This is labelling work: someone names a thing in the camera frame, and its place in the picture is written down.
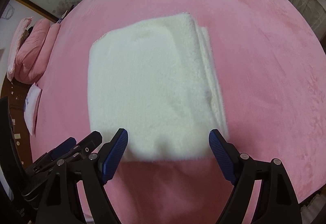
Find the white fluffy cardigan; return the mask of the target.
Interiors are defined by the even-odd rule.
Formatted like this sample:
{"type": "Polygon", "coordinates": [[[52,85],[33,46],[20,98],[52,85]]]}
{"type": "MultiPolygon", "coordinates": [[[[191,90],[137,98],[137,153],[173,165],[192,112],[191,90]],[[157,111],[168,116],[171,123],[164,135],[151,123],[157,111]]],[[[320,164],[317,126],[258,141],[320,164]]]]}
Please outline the white fluffy cardigan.
{"type": "Polygon", "coordinates": [[[210,155],[209,132],[228,134],[208,30],[189,13],[107,32],[89,51],[90,128],[104,142],[128,132],[123,161],[210,155]]]}

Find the small white printed pillow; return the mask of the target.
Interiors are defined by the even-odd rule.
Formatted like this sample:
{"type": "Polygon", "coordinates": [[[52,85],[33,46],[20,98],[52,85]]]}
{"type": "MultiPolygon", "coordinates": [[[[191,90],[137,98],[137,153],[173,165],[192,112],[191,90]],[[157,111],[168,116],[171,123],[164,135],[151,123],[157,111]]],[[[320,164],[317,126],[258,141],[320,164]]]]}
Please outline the small white printed pillow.
{"type": "Polygon", "coordinates": [[[35,135],[37,112],[42,89],[35,83],[30,87],[24,102],[24,121],[30,136],[35,135]]]}

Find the brown wooden headboard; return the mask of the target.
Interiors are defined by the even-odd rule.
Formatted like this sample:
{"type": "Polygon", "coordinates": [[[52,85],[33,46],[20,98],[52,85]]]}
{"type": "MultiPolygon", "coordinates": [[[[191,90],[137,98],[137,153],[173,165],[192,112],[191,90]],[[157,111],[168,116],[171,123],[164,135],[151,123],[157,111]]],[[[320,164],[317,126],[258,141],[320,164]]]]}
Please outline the brown wooden headboard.
{"type": "Polygon", "coordinates": [[[30,147],[30,134],[24,120],[24,103],[31,85],[12,82],[4,78],[1,97],[8,97],[9,112],[13,122],[15,146],[24,169],[32,164],[32,151],[30,147]]]}

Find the pink pillow with lace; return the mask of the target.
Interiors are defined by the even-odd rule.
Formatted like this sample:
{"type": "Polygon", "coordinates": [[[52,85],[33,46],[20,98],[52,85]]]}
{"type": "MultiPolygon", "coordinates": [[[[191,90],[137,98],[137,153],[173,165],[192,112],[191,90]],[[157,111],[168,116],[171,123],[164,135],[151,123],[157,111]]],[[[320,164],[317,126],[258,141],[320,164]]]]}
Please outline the pink pillow with lace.
{"type": "Polygon", "coordinates": [[[14,73],[15,73],[15,57],[18,53],[18,50],[20,49],[21,45],[22,45],[22,41],[23,38],[25,36],[25,31],[27,30],[28,26],[30,25],[30,23],[32,22],[33,17],[27,17],[27,18],[23,18],[15,32],[11,41],[11,46],[9,49],[9,56],[8,56],[8,64],[7,64],[7,79],[12,82],[13,78],[14,78],[14,73]]]}

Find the folded pink quilt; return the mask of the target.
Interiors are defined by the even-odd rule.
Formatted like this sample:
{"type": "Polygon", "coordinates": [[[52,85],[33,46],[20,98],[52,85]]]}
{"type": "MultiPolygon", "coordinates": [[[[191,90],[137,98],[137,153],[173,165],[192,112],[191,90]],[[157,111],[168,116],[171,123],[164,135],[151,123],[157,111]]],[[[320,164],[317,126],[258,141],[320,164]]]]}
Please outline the folded pink quilt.
{"type": "Polygon", "coordinates": [[[15,57],[14,77],[32,85],[45,73],[61,24],[38,20],[15,57]]]}

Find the pink plush bed blanket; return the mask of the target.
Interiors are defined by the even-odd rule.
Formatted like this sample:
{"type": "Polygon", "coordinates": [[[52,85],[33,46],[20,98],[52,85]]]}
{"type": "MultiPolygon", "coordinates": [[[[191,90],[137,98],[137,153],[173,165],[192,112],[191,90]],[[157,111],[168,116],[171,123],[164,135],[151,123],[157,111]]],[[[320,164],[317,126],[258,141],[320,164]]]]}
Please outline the pink plush bed blanket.
{"type": "Polygon", "coordinates": [[[230,142],[280,159],[304,200],[325,184],[325,53],[288,0],[83,0],[63,20],[45,74],[32,157],[90,132],[87,67],[106,32],[188,12],[208,28],[230,142]]]}

